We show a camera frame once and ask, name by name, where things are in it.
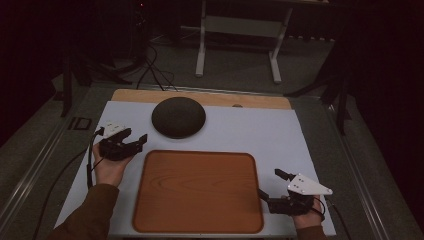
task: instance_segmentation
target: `white table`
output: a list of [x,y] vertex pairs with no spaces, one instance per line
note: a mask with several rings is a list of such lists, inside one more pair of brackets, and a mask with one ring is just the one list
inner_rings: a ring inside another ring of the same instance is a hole
[[[146,234],[132,228],[133,209],[136,202],[145,155],[155,149],[246,152],[256,160],[259,186],[271,197],[287,195],[287,184],[274,175],[280,168],[288,173],[302,173],[318,181],[294,110],[234,108],[205,106],[207,119],[203,128],[192,137],[175,140],[160,135],[151,123],[151,113],[156,103],[116,102],[106,105],[98,128],[107,121],[115,121],[133,131],[126,141],[137,140],[148,134],[144,151],[128,165],[120,185],[120,195],[111,219],[110,235],[120,237],[291,237],[296,235],[292,219],[286,215],[270,214],[262,201],[264,228],[257,234]],[[86,158],[72,184],[69,195],[57,220],[57,225],[77,208],[85,198]],[[328,211],[323,222],[324,232],[335,235]]]

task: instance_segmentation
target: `wooden edge strip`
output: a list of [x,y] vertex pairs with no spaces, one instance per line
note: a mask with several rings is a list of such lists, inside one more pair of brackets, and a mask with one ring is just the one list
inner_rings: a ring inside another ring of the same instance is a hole
[[111,100],[120,102],[159,103],[171,97],[188,97],[196,100],[203,106],[233,107],[238,105],[247,108],[292,109],[289,100],[284,97],[246,94],[118,89],[113,94]]

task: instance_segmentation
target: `white stand leg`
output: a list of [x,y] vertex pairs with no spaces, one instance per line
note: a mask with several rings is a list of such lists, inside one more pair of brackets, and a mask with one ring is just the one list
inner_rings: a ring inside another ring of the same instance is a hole
[[203,76],[203,67],[205,65],[205,18],[206,18],[206,0],[202,1],[202,19],[200,21],[200,47],[197,55],[196,77]]
[[280,33],[278,34],[277,45],[275,46],[274,51],[269,53],[269,60],[270,60],[270,63],[271,63],[272,76],[274,78],[274,83],[276,83],[276,84],[280,84],[282,82],[281,81],[281,75],[280,75],[280,69],[278,67],[278,62],[277,62],[277,56],[278,56],[278,52],[280,51],[280,47],[283,43],[284,35],[286,34],[287,26],[289,24],[289,20],[290,20],[290,16],[291,16],[292,11],[293,11],[293,8],[287,9],[286,16],[284,18],[284,22],[281,25]]

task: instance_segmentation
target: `sleeve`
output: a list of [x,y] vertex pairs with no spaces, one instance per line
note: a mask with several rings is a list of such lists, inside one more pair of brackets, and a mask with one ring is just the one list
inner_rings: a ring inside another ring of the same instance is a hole
[[83,204],[48,236],[48,240],[107,239],[119,189],[108,184],[90,188]]
[[327,240],[322,226],[296,229],[298,240]]

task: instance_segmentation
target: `black disc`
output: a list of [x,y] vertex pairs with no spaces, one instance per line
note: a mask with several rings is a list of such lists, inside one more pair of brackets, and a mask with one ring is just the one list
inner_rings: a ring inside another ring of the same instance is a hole
[[160,102],[152,113],[152,123],[161,134],[175,139],[197,133],[205,124],[202,105],[191,98],[173,97]]

